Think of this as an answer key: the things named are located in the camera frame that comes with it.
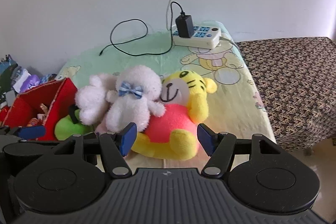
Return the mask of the yellow tiger plush toy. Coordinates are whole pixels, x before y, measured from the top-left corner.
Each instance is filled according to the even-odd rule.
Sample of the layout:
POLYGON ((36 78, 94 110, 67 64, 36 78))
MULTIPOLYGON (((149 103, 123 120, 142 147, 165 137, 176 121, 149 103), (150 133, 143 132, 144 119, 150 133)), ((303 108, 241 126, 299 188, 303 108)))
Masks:
POLYGON ((209 116, 207 94, 217 91, 213 79, 194 71, 178 71, 162 82, 161 117, 151 116, 131 148, 140 155, 166 160, 189 160, 199 149, 197 126, 209 116))

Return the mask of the white bunny plush blue bow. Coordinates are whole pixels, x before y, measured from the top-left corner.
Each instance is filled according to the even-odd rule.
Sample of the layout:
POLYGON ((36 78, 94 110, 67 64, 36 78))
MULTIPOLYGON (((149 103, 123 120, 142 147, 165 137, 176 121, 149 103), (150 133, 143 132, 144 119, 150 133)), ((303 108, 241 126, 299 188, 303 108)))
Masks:
POLYGON ((165 114, 165 107, 158 102, 161 91, 159 75, 145 65, 136 65, 117 76, 91 75, 89 84, 77 91, 75 104, 84 125, 101 123, 107 131, 120 132, 133 122, 143 131, 151 115, 165 114))

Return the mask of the green mushroom plush toy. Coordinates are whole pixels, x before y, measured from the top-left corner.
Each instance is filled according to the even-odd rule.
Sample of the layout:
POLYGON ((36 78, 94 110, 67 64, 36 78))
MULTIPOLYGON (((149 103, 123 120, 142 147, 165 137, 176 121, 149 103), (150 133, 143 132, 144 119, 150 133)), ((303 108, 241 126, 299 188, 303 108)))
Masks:
POLYGON ((58 140, 66 140, 73 134, 85 135, 93 131, 92 126, 87 126, 81 123, 79 119, 79 108, 76 105, 71 105, 68 110, 68 115, 58 121, 55 126, 55 137, 58 140))

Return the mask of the pink bear plush keychain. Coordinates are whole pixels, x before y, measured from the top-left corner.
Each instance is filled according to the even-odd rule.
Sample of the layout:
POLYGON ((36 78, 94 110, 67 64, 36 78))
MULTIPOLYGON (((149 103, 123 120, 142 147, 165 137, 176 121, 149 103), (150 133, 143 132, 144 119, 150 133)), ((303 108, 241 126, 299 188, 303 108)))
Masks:
POLYGON ((106 127, 106 119, 104 118, 101 123, 96 127, 94 133, 96 135, 101 135, 107 133, 109 130, 106 127))

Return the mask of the cartoon bear bed sheet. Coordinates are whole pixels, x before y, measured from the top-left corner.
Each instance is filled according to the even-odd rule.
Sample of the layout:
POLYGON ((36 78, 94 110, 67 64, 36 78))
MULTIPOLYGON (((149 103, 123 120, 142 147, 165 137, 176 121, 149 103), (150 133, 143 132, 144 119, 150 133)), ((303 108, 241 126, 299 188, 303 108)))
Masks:
MULTIPOLYGON (((57 79, 69 78, 77 90, 89 84, 91 75, 109 73, 115 76, 129 67, 145 65, 163 80, 178 71, 194 71, 217 84, 217 91, 207 94, 209 116, 202 122, 214 131, 226 131, 250 138, 255 133, 272 138, 273 133, 252 76, 237 47, 220 42, 212 50, 173 45, 172 33, 156 33, 129 43, 110 44, 94 53, 85 53, 71 66, 65 66, 57 79)), ((131 151, 126 162, 132 169, 200 168, 207 155, 199 143, 198 153, 189 160, 166 160, 131 151)))

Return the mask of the red cardboard box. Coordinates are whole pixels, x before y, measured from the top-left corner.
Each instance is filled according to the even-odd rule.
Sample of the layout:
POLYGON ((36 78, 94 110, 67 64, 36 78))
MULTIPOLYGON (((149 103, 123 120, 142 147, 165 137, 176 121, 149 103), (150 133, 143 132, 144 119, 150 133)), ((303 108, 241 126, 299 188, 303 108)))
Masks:
POLYGON ((9 127, 25 127, 29 121, 42 114, 41 105, 48 108, 43 121, 45 135, 38 140, 56 140, 54 129, 58 121, 66 117, 69 107, 75 103, 77 87, 71 79, 50 81, 19 94, 9 109, 3 124, 9 127))

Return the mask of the dark green cloth item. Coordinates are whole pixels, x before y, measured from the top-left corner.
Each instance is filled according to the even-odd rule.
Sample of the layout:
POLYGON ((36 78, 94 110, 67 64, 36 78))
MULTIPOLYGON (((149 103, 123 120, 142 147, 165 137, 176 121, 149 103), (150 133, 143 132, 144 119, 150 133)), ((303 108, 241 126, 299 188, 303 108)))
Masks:
POLYGON ((4 95, 11 90, 11 76, 17 66, 18 66, 17 64, 11 65, 1 74, 0 77, 1 100, 4 97, 4 95))

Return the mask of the purple tissue pack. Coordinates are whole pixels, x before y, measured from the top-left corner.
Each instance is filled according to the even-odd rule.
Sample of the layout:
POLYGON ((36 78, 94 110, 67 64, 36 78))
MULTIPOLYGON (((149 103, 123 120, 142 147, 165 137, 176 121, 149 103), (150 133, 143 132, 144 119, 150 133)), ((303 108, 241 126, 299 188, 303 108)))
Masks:
POLYGON ((39 86, 40 82, 41 82, 41 79, 37 75, 30 75, 22 83, 22 86, 20 88, 20 93, 24 93, 34 87, 39 86))

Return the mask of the white power strip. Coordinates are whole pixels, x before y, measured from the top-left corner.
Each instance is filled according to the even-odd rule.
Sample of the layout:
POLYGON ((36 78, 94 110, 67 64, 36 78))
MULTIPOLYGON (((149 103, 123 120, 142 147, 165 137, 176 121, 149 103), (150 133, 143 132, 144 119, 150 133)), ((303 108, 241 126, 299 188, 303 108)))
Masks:
POLYGON ((221 29, 212 26, 194 26, 191 38, 182 38, 175 27, 173 29, 173 42, 176 46, 214 49, 221 37, 221 29))

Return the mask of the black power adapter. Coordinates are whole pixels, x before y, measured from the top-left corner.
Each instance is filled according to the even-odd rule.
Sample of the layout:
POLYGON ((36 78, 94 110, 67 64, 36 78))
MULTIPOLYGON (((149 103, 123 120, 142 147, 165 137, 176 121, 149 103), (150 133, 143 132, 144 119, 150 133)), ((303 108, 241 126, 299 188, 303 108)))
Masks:
POLYGON ((175 24, 181 38, 191 38, 194 34, 194 25, 191 15, 186 15, 181 12, 180 16, 176 18, 175 24))

